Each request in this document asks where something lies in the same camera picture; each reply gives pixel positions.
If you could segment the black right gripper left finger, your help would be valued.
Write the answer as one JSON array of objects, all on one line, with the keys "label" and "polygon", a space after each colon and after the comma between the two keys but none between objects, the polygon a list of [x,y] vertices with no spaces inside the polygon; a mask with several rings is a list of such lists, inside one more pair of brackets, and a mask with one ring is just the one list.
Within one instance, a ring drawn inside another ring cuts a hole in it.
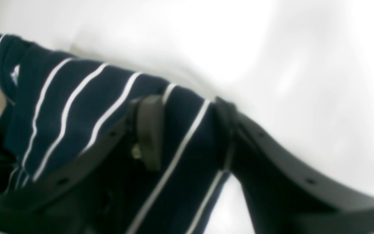
[{"label": "black right gripper left finger", "polygon": [[90,149],[25,188],[0,195],[0,232],[118,234],[127,183],[162,162],[162,95],[129,102],[121,118]]}]

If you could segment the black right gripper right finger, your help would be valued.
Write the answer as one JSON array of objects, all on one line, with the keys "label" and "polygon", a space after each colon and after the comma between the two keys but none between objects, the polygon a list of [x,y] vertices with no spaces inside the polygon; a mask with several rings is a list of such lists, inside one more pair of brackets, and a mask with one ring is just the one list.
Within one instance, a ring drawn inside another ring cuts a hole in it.
[{"label": "black right gripper right finger", "polygon": [[214,132],[220,167],[242,185],[257,234],[374,234],[374,197],[303,163],[220,97]]}]

